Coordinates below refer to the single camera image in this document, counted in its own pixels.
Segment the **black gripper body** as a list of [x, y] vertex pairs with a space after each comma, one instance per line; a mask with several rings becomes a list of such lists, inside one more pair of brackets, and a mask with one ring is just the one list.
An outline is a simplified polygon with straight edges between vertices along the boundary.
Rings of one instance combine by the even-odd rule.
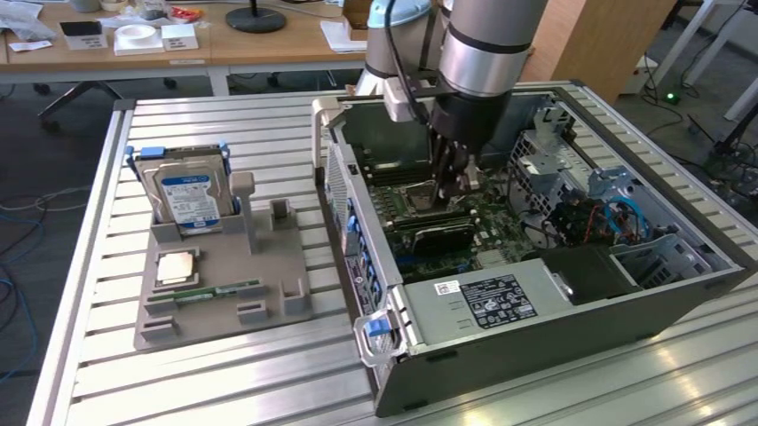
[[470, 151], [479, 151], [492, 139], [510, 100], [508, 91], [488, 98], [463, 93], [438, 96], [431, 127], [443, 138], [459, 142]]

